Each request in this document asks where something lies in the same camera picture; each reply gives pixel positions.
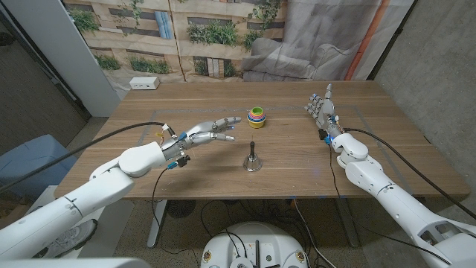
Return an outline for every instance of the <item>silver bell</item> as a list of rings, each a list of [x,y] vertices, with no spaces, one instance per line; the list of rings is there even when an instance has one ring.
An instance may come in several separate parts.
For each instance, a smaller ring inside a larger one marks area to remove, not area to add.
[[[258,155],[254,153],[254,141],[250,143],[250,148],[250,154],[246,156],[243,167],[247,171],[258,171],[263,166],[263,162]]]

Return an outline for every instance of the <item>green plant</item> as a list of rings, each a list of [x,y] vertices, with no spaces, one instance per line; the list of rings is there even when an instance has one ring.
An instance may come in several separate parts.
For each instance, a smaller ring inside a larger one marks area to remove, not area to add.
[[[193,43],[222,44],[232,47],[238,44],[236,25],[233,22],[221,25],[218,19],[208,25],[191,24],[187,34]]]
[[[137,4],[143,4],[143,3],[144,3],[144,0],[131,0],[129,5],[127,5],[126,3],[123,2],[122,6],[119,6],[119,7],[122,7],[122,12],[118,13],[119,20],[117,20],[117,22],[123,24],[124,19],[127,19],[126,15],[124,15],[124,14],[127,14],[127,13],[130,12],[130,10],[127,9],[127,7],[131,7],[132,8],[132,18],[135,20],[135,26],[134,26],[134,30],[132,31],[132,33],[136,32],[137,26],[140,25],[139,24],[139,19],[141,17],[141,13],[142,13],[141,8],[138,7]]]
[[[260,0],[258,8],[253,8],[253,13],[249,13],[248,18],[261,19],[263,21],[261,29],[266,30],[276,18],[277,11],[281,8],[281,2],[282,0]]]
[[[134,71],[142,71],[155,74],[168,74],[170,67],[164,60],[146,60],[143,57],[130,57],[131,67]]]
[[[205,60],[195,60],[195,73],[208,76],[207,62]]]
[[[260,37],[263,37],[263,34],[263,30],[249,30],[248,33],[245,34],[245,39],[243,40],[243,46],[245,46],[246,51],[250,51],[251,44],[253,44],[253,41]]]
[[[223,63],[224,71],[223,74],[225,77],[232,77],[237,73],[237,70],[235,69],[235,66],[233,63],[231,63],[231,60],[226,60]]]
[[[74,19],[74,24],[81,32],[94,32],[99,30],[99,24],[96,22],[94,13],[80,9],[69,10],[69,15]]]
[[[99,63],[99,67],[103,70],[118,70],[120,69],[120,63],[116,58],[112,56],[94,56]]]

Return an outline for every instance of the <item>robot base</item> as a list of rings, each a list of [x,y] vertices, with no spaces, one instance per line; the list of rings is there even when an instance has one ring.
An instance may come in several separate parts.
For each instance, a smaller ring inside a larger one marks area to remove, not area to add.
[[[238,252],[226,230],[237,245]],[[201,268],[307,267],[303,247],[276,226],[247,222],[235,224],[226,230],[207,243],[201,257]]]

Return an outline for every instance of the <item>colorful stacking cup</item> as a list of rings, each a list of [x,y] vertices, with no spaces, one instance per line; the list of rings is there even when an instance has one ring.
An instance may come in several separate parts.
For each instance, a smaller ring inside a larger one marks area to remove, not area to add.
[[[250,127],[253,128],[260,128],[264,125],[266,119],[266,115],[261,107],[254,107],[248,113],[248,123]]]

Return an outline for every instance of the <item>white robotic arm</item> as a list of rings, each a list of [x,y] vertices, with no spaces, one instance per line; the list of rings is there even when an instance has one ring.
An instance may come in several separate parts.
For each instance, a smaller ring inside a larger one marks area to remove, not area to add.
[[[175,157],[178,158],[167,168],[184,166],[190,160],[184,150],[213,140],[233,141],[233,137],[221,132],[240,121],[233,117],[200,123],[179,137],[171,132],[172,138],[163,146],[154,141],[124,151],[98,167],[86,184],[0,230],[0,261],[33,257],[84,216],[120,200],[134,187],[133,178],[152,168]]]
[[[473,266],[476,261],[476,227],[431,212],[386,176],[382,166],[368,155],[367,147],[349,133],[344,133],[339,126],[338,116],[333,113],[331,94],[332,85],[329,84],[326,100],[313,95],[310,98],[313,103],[305,109],[316,119],[321,139],[335,152],[341,153],[337,162],[345,169],[347,178],[375,197],[415,245],[446,260],[420,250],[430,267]]]

